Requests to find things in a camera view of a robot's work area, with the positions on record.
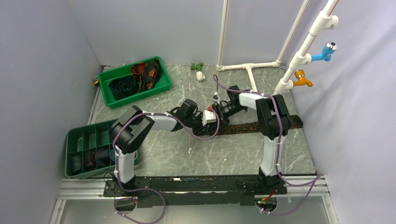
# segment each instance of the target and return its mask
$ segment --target gray marble table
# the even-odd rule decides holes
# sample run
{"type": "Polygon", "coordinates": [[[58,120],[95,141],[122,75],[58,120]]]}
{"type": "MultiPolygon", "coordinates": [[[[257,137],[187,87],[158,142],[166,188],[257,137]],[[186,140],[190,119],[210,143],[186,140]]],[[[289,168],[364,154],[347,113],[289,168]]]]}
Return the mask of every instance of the gray marble table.
{"type": "MultiPolygon", "coordinates": [[[[172,80],[171,90],[137,101],[117,109],[104,105],[101,99],[96,123],[120,117],[131,105],[150,112],[165,112],[187,98],[194,100],[199,109],[212,104],[216,84],[212,75],[217,74],[220,83],[240,89],[250,88],[245,70],[217,72],[214,65],[205,65],[206,79],[199,82],[189,65],[166,65],[172,80]]],[[[273,92],[283,76],[278,68],[253,69],[259,91],[273,92]]],[[[221,100],[228,100],[226,91],[219,91],[221,100]]],[[[290,92],[285,93],[290,114],[296,114],[290,92]]],[[[230,118],[231,124],[257,121],[254,110],[240,112],[230,118]]],[[[177,132],[152,131],[139,149],[142,162],[136,167],[137,175],[237,175],[257,174],[262,160],[263,136],[261,133],[216,136],[212,140],[197,140],[184,130],[177,132]]],[[[284,174],[312,174],[315,172],[302,129],[289,131],[283,146],[281,171],[284,174]]]]}

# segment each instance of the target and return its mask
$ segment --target black and white robotic arm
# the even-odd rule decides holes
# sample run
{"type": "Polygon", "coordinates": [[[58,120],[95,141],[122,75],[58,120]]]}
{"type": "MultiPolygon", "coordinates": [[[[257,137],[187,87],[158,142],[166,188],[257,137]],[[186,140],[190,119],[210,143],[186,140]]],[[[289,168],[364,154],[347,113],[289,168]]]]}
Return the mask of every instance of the black and white robotic arm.
{"type": "MultiPolygon", "coordinates": [[[[230,89],[239,90],[237,86],[231,86],[230,89]]],[[[110,136],[113,140],[132,117],[141,113],[144,113],[144,115],[134,120],[131,126],[126,127],[116,141],[115,147],[119,153],[116,153],[118,170],[115,170],[115,176],[119,172],[119,181],[124,185],[123,187],[126,189],[134,188],[135,153],[149,131],[178,131],[186,126],[192,129],[194,135],[210,135],[215,133],[216,129],[227,126],[229,117],[242,110],[247,110],[247,108],[257,111],[259,128],[264,135],[264,155],[259,170],[259,185],[267,189],[276,189],[278,186],[283,186],[284,183],[279,179],[275,169],[277,165],[276,151],[277,144],[280,144],[280,150],[282,149],[282,143],[290,128],[291,119],[282,95],[273,96],[283,127],[283,137],[278,142],[280,127],[274,114],[275,109],[271,99],[252,93],[232,91],[227,91],[227,93],[230,101],[215,102],[210,108],[202,112],[198,110],[197,104],[190,99],[186,99],[180,107],[161,114],[146,112],[137,106],[132,106],[125,112],[110,129],[110,136]]]]}

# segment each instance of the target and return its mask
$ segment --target blue faucet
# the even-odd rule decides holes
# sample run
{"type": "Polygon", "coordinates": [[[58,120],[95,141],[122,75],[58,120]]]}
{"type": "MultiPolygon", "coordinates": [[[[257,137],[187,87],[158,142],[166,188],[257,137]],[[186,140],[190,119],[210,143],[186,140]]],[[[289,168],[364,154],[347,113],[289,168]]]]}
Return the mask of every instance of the blue faucet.
{"type": "Polygon", "coordinates": [[[327,42],[326,45],[323,47],[322,53],[311,56],[312,57],[311,62],[320,61],[320,60],[329,62],[332,59],[332,53],[334,53],[337,48],[338,47],[336,43],[331,41],[327,42]]]}

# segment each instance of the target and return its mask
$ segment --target faucet handle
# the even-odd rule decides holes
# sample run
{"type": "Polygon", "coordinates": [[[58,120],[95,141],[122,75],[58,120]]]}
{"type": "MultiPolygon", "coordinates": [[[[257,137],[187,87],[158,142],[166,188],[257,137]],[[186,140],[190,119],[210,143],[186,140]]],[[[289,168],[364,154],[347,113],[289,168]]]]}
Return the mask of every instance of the faucet handle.
{"type": "Polygon", "coordinates": [[[298,86],[298,85],[307,85],[308,87],[313,86],[313,83],[305,78],[304,70],[297,70],[296,72],[294,72],[294,76],[296,76],[298,81],[293,82],[293,86],[298,86]]]}

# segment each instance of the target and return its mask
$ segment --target green plastic bin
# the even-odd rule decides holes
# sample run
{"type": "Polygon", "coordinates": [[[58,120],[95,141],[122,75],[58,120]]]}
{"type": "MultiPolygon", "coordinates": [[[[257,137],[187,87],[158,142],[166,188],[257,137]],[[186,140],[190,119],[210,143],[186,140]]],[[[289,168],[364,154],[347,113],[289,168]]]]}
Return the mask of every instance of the green plastic bin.
{"type": "Polygon", "coordinates": [[[98,75],[98,78],[99,78],[100,87],[102,89],[103,100],[105,102],[105,105],[109,106],[112,109],[130,104],[132,102],[135,102],[135,101],[147,98],[147,97],[151,97],[151,96],[156,95],[161,92],[168,91],[168,90],[170,90],[170,86],[172,85],[172,82],[169,78],[169,75],[168,75],[164,65],[163,65],[163,62],[162,62],[161,58],[158,56],[148,58],[146,60],[142,60],[142,61],[135,62],[132,64],[127,64],[127,65],[124,65],[122,67],[119,67],[119,68],[116,68],[113,70],[102,72],[98,75]],[[155,87],[151,90],[140,92],[140,93],[134,94],[133,96],[130,96],[130,97],[126,97],[126,98],[123,98],[120,100],[115,100],[113,97],[113,94],[111,93],[110,88],[109,88],[110,82],[116,78],[130,76],[131,75],[131,67],[133,65],[140,63],[140,62],[152,60],[155,58],[158,58],[158,60],[160,62],[161,69],[163,71],[162,76],[161,76],[160,80],[155,84],[155,87]]]}
{"type": "Polygon", "coordinates": [[[87,151],[96,151],[100,148],[113,149],[109,129],[115,120],[109,120],[102,123],[88,125],[84,127],[71,129],[66,135],[66,163],[65,174],[69,178],[85,179],[91,176],[104,174],[114,171],[114,162],[104,168],[96,168],[88,171],[84,168],[84,156],[87,151]],[[71,158],[75,155],[82,157],[82,172],[73,174],[71,169],[71,158]]]}

